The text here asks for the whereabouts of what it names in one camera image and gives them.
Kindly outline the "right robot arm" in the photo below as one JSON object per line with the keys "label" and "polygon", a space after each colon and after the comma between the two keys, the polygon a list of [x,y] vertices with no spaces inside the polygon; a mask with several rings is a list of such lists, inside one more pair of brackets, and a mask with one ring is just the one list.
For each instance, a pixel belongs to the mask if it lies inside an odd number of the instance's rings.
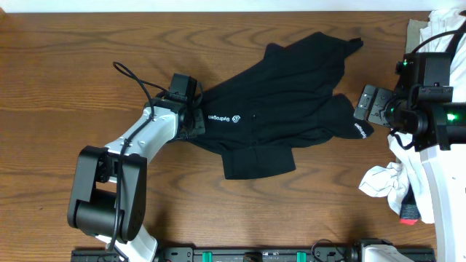
{"label": "right robot arm", "polygon": [[439,261],[465,260],[465,104],[449,85],[364,87],[355,117],[390,128],[416,208],[433,223]]}

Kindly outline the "black polo shirt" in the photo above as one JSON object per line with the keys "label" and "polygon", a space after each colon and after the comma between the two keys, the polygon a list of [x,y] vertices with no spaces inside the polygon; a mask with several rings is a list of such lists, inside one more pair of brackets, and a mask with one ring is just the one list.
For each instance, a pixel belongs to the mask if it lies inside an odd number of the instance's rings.
{"label": "black polo shirt", "polygon": [[268,44],[257,64],[204,92],[205,134],[188,141],[221,156],[225,179],[250,180],[294,171],[293,148],[368,138],[373,127],[333,92],[362,46],[321,32]]}

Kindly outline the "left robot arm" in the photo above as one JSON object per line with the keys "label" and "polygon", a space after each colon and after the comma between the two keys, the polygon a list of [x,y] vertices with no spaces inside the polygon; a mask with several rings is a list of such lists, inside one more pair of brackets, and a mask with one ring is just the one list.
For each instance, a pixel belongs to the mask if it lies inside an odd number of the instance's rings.
{"label": "left robot arm", "polygon": [[77,159],[67,220],[106,243],[106,261],[154,261],[157,240],[143,226],[147,167],[166,143],[205,132],[200,100],[153,98],[123,135],[86,146]]}

